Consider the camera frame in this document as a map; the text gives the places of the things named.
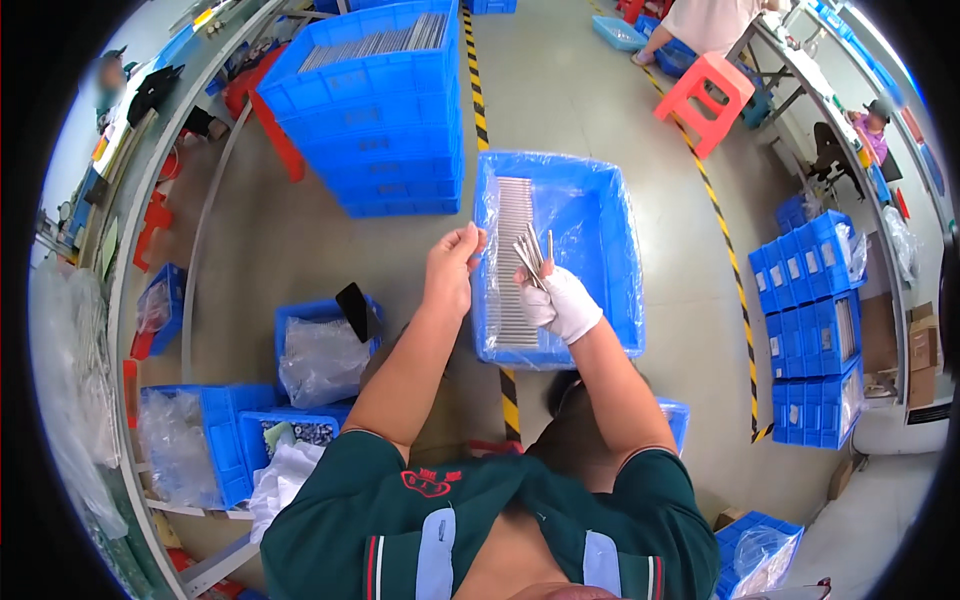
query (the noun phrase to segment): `metal parts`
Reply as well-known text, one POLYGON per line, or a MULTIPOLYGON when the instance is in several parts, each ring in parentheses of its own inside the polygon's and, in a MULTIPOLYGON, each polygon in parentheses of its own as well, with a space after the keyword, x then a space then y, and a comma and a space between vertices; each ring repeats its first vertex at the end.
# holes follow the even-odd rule
POLYGON ((316 46, 298 69, 305 73, 341 60, 363 59, 378 54, 439 48, 446 32, 446 15, 424 12, 413 26, 391 32, 376 32, 335 46, 316 46))

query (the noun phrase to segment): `floor marking line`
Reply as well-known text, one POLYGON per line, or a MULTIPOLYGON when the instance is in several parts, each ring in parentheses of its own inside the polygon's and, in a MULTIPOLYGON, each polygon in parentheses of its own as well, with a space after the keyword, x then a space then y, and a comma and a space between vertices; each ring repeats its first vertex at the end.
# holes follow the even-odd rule
MULTIPOLYGON (((490 149, 487 136, 487 103, 483 100, 480 87, 480 65, 477 63, 476 44, 473 39, 473 24, 470 22, 470 10, 467 3, 461 4, 464 18, 464 38, 467 42, 467 66, 470 73, 470 89, 473 92, 473 126, 476 129, 477 150, 490 149)), ((516 380, 511 369, 499 368, 500 403, 503 410, 503 429, 507 442, 520 442, 520 410, 516 404, 516 380)))
MULTIPOLYGON (((662 98, 666 94, 663 93, 660 84, 657 83, 657 78, 654 77, 653 73, 650 72, 650 69, 643 67, 644 73, 647 74, 647 79, 650 80, 650 83, 653 84, 654 89, 658 92, 662 98)), ((707 170, 704 168, 703 162, 697 156, 696 146, 693 143, 693 140, 690 139, 690 136, 686 133, 684 129, 684 124, 681 122, 680 118, 675 113, 670 113, 673 117, 674 123, 677 124, 677 127, 680 129, 680 134, 686 142, 686 147, 689 149, 690 153, 693 155, 693 161, 697 165, 697 170, 700 171, 700 177, 704 181, 704 187, 707 190, 707 195, 710 198, 710 203, 713 205, 713 211, 716 213, 717 223, 720 225, 720 231, 723 233, 724 243, 727 245, 727 254, 729 255, 731 267, 733 267, 733 278, 736 280, 736 292, 740 298, 740 308, 743 313, 743 328, 744 334, 747 342, 747 358, 750 363, 750 442, 754 444, 759 442, 763 438, 767 437, 773 432, 774 424, 770 423, 766 428, 759 430, 756 426, 756 362, 754 359, 754 336, 753 330, 750 327, 750 315, 747 311, 747 297, 743 292, 743 283, 740 280, 740 269, 737 267, 736 253, 733 251, 733 241, 730 239, 730 230, 727 228, 727 220, 723 216, 723 211, 720 209, 720 201, 717 200, 716 194, 713 191, 713 185, 710 184, 710 178, 707 175, 707 170)))

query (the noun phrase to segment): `stacked blue crates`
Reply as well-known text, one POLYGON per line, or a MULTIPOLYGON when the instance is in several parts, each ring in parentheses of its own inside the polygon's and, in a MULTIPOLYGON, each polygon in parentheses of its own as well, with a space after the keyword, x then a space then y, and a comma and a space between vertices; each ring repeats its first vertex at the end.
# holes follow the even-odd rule
POLYGON ((802 525, 781 521, 757 511, 750 511, 718 531, 720 577, 717 580, 717 598, 730 600, 782 586, 803 535, 802 525), (770 528, 780 535, 764 528, 770 528), (746 577, 741 577, 737 573, 736 546, 746 532, 752 533, 748 542, 751 545, 741 550, 740 572, 746 568, 752 569, 746 577))
POLYGON ((856 288, 866 277, 850 281, 843 244, 853 238, 850 218, 828 210, 749 255, 766 314, 775 442, 839 449, 859 417, 856 288), (850 228, 849 240, 838 238, 838 224, 850 228))
POLYGON ((458 42, 453 0, 351 12, 307 26, 257 91, 347 215, 455 214, 458 42))

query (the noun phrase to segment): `gloved hand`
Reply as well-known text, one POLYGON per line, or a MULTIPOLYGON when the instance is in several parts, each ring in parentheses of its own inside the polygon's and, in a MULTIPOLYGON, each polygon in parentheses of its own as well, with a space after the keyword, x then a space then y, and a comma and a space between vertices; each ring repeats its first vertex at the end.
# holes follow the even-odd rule
POLYGON ((540 281, 544 292, 527 280, 523 267, 516 270, 514 283, 520 286, 520 305, 527 322, 559 335, 569 346, 600 323, 603 310, 590 297, 587 288, 570 271, 543 263, 540 281))

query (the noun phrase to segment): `bare hand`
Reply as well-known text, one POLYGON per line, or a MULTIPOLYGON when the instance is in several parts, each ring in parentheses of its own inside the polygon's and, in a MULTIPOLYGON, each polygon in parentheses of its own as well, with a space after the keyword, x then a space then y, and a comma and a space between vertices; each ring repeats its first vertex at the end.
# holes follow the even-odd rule
POLYGON ((473 257, 487 245, 487 232, 472 221, 454 229, 426 256, 423 306, 434 314, 463 319, 470 310, 469 275, 480 264, 473 257))

